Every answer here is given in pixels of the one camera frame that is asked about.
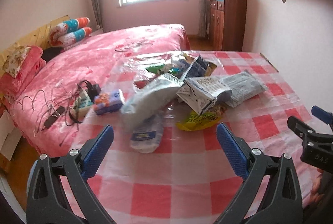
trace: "wooden cabinet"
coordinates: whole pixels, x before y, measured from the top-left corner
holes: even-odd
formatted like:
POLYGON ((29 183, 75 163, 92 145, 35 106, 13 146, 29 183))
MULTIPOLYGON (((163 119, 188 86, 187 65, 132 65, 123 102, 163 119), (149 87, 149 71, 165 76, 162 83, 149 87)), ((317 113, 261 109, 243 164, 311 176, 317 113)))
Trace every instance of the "wooden cabinet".
POLYGON ((209 3, 209 41, 214 50, 242 51, 246 0, 219 0, 209 3))

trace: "bottle label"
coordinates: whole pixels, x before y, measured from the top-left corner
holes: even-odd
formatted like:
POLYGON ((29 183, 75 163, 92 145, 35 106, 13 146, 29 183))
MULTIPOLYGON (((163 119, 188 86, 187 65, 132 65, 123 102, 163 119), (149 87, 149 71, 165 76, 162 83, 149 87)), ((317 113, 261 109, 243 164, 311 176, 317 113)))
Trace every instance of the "bottle label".
POLYGON ((131 137, 133 141, 150 140, 156 137, 156 131, 145 132, 145 133, 134 133, 131 137))

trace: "blue gripper pad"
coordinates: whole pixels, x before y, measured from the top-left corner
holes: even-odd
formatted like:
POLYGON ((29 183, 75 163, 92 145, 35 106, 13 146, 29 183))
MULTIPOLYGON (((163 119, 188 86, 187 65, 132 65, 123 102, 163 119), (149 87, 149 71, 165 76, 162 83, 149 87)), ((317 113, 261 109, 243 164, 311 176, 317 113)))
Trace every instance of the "blue gripper pad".
POLYGON ((113 128, 108 125, 96 138, 95 143, 83 159, 82 178, 86 181, 96 175, 96 172, 108 152, 114 138, 113 128))
POLYGON ((216 137, 235 174, 245 180, 249 176, 248 160, 235 141, 234 134, 221 123, 217 126, 216 137))
POLYGON ((313 106, 311 108, 311 113, 316 118, 320 119, 322 122, 326 124, 333 124, 333 116, 331 113, 326 112, 318 106, 313 106))

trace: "pillow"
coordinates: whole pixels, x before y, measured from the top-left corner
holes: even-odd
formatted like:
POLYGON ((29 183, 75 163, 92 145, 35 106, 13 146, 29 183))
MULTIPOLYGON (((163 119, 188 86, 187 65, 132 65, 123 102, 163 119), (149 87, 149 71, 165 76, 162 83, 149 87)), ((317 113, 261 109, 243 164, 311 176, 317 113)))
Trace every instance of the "pillow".
POLYGON ((93 30, 91 28, 81 28, 74 32, 68 33, 64 36, 61 36, 55 46, 65 46, 68 47, 82 40, 84 37, 87 37, 93 30))
POLYGON ((69 21, 61 22, 55 27, 51 28, 49 33, 49 43, 51 46, 55 46, 59 37, 74 32, 80 28, 83 28, 89 24, 90 20, 88 17, 81 17, 77 19, 71 19, 69 21))
POLYGON ((2 70, 9 73, 13 78, 16 78, 30 49, 30 46, 17 47, 13 53, 7 57, 7 60, 2 66, 2 70))

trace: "floral pillow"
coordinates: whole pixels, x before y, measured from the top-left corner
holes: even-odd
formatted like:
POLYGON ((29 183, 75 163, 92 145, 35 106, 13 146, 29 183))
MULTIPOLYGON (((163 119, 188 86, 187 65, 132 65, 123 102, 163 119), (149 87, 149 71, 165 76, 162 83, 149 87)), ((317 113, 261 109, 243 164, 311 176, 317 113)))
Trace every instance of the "floral pillow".
POLYGON ((29 46, 20 46, 16 48, 13 53, 7 57, 7 60, 2 66, 2 70, 9 73, 13 78, 16 78, 30 48, 31 47, 29 46))

